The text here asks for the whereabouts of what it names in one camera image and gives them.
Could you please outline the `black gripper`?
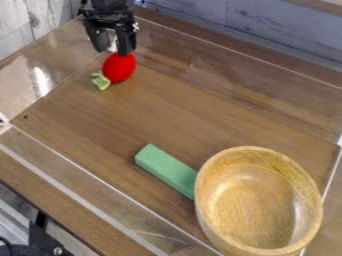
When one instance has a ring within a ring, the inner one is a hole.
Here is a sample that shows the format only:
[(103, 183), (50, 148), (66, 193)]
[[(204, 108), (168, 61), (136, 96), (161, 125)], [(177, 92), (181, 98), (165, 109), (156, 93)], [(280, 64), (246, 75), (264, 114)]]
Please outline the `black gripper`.
[(133, 9), (125, 5), (112, 10), (83, 6), (79, 13), (83, 15), (83, 25), (95, 50), (103, 52), (108, 49), (111, 41), (107, 29), (115, 29), (117, 53), (127, 56), (136, 49), (139, 25)]

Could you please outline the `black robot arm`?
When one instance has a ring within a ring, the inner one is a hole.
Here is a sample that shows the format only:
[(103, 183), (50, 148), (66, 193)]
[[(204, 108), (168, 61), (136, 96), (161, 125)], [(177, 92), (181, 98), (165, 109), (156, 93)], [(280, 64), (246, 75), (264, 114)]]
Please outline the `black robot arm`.
[(127, 0), (81, 0), (79, 15), (97, 52), (108, 50), (112, 45), (120, 56), (135, 51), (139, 25)]

